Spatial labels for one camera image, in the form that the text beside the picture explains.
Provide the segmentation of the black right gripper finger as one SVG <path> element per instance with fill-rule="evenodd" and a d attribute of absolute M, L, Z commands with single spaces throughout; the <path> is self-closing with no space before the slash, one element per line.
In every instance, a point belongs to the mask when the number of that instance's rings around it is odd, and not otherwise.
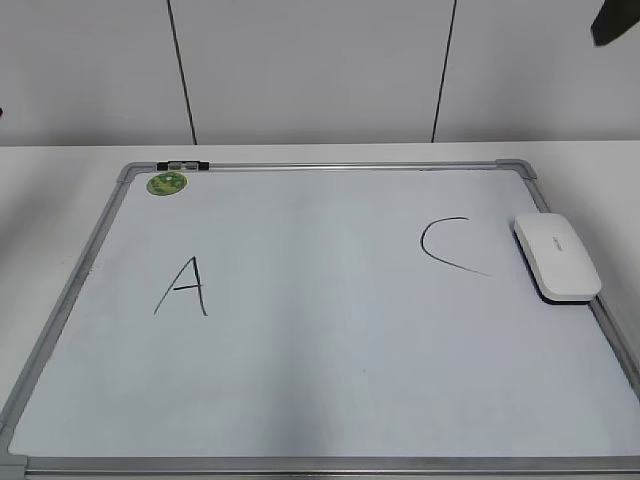
<path fill-rule="evenodd" d="M 611 44 L 636 26 L 639 19 L 639 0 L 605 0 L 590 26 L 594 46 Z"/>

